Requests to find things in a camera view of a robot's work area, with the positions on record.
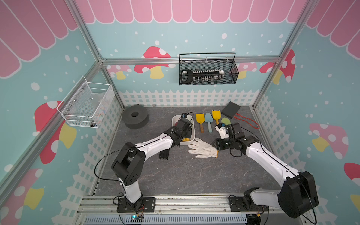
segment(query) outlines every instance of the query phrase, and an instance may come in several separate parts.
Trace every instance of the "white picket fence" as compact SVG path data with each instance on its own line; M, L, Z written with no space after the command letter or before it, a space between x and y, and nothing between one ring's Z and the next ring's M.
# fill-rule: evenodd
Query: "white picket fence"
M268 101L268 96L261 98L255 110L260 117L261 125L265 129L267 137L270 138L270 144L275 155L291 167L301 172L306 171L306 163L300 161L300 152L294 150L295 143L290 142L290 135L286 134L285 127L281 126L281 119L277 119L278 114L274 113L274 107L271 107L271 101ZM320 186L317 185L319 205L314 209L318 223L328 224L327 222L329 222L331 225L335 225L337 216L327 210L326 204L328 200L320 197L319 188Z
M121 108L114 98L113 102L105 114L100 126L95 129L96 136L92 136L92 144L88 145L88 153L84 153L84 163L79 164L79 173L73 175L74 184L67 188L69 193L66 200L60 202L61 211L59 215L54 216L52 221L55 225L73 224L74 215L77 212L80 202L85 195L90 195L94 185L96 185L94 166L107 152L110 147L110 141L115 134L115 128L120 119ZM102 166L99 163L97 173Z
M126 91L122 93L119 91L120 98L125 106L131 105L144 105L152 106L201 106L201 105L226 105L230 101L238 105L252 105L259 94L259 90L252 92L252 90L245 92L242 90L238 92L216 92L213 90L209 92L194 92L194 90L187 92L162 92L154 91L153 93L149 90L147 92L140 91L139 93L133 91L132 93Z

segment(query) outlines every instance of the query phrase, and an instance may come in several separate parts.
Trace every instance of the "black wire basket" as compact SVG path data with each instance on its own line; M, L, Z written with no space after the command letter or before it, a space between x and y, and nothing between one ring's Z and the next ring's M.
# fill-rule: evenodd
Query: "black wire basket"
M238 75L235 53L179 54L180 85L235 84Z

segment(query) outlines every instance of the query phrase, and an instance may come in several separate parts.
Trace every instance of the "white wire basket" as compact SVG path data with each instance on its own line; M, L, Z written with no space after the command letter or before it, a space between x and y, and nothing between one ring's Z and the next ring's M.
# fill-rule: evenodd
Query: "white wire basket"
M66 106L61 107L70 91L57 110L70 126L97 128L115 96L113 87L110 84L88 82L85 77L78 83L81 83L80 88L69 98Z

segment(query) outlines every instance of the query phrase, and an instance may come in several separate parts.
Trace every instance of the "glove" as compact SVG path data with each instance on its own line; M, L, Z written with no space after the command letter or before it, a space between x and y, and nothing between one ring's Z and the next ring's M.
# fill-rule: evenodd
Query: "glove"
M203 142L201 139L199 138L195 138L195 141L189 145L189 153L190 154L200 154L195 156L195 158L210 158L210 157L215 157L217 158L217 154L218 154L218 150L216 150L216 148L214 148L212 145Z

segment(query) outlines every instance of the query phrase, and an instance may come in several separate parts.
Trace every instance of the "mushroom decal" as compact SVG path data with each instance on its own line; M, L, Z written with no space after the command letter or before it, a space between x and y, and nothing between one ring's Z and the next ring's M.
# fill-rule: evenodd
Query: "mushroom decal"
M124 75L123 71L131 72L131 69L128 65L108 65L106 67L111 75L111 77L115 77L118 80L124 80L126 76Z
M31 186L41 176L42 169L27 171L15 191L0 209L2 225L17 225L20 222L24 206L34 210L44 195L44 189L33 189Z
M312 143L319 152L324 152L328 146L331 146L336 158L342 159L348 150L348 138L346 131L342 127L312 123L310 124L309 134L316 134L317 139Z
M171 56L161 48L152 46L145 51L141 58L171 58ZM137 73L144 73L150 70L151 79L161 79L164 77L164 73L161 71L162 66L174 68L175 64L136 65L134 70Z
M360 186L360 165L355 163L345 163L344 171L346 175L354 181L357 185Z
M260 68L261 73L267 73L272 70L274 63L267 63ZM284 74L287 82L290 82L294 76L295 72L295 52L291 49L289 54L286 56L285 61L281 65L280 69L276 72L276 75L273 79L273 83L279 85L280 77Z
M34 136L38 135L40 131L45 127L51 117L57 112L56 107L61 101L51 101L42 104L35 110L35 126L36 132ZM44 149L40 153L40 160L43 164L48 164L55 158L58 150L59 140L62 141L67 149L71 147L76 138L76 128L69 127L65 121L61 123L57 131L51 137L50 141L46 144Z
M257 70L257 65L256 63L239 63L238 70L239 70L238 79L244 79L246 77L246 71L255 72Z
M360 195L352 194L352 195L350 195L350 198L351 198L352 202L354 203L355 207L360 212Z

